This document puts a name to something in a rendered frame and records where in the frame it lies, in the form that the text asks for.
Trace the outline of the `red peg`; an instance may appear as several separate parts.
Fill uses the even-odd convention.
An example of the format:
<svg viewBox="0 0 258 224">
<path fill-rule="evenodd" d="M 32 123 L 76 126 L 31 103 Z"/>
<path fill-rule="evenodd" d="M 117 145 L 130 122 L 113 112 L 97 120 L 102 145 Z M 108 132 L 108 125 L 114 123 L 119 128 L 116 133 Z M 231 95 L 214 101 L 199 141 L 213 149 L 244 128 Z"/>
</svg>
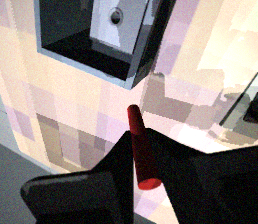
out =
<svg viewBox="0 0 258 224">
<path fill-rule="evenodd" d="M 143 191 L 157 189 L 161 176 L 146 132 L 140 108 L 136 104 L 127 108 L 138 188 Z"/>
</svg>

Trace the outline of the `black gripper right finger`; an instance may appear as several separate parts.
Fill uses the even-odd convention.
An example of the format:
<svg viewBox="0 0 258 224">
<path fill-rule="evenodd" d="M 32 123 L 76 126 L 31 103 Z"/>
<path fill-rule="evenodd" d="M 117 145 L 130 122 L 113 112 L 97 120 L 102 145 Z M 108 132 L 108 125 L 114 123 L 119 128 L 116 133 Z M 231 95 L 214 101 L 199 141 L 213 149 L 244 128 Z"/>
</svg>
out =
<svg viewBox="0 0 258 224">
<path fill-rule="evenodd" d="M 218 178 L 258 170 L 258 144 L 206 153 L 152 128 L 146 132 L 179 224 L 206 224 Z"/>
</svg>

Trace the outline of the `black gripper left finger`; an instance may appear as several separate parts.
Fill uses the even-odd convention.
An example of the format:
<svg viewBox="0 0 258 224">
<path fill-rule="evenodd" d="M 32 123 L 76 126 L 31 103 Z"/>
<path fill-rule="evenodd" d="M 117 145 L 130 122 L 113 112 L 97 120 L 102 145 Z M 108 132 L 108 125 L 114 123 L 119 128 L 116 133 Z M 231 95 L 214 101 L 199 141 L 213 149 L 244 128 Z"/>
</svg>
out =
<svg viewBox="0 0 258 224">
<path fill-rule="evenodd" d="M 134 156 L 130 130 L 91 170 L 39 176 L 20 195 L 40 215 L 109 208 L 114 224 L 134 224 Z"/>
</svg>

